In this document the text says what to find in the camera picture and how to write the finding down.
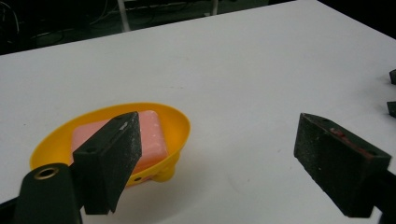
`white table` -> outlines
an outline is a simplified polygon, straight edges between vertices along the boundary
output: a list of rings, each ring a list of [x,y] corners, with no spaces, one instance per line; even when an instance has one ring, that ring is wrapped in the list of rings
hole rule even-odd
[[[0,200],[66,121],[128,102],[191,119],[175,176],[84,223],[376,223],[344,217],[293,157],[301,112],[396,156],[396,41],[314,0],[0,57]],[[396,172],[396,162],[389,169]]]

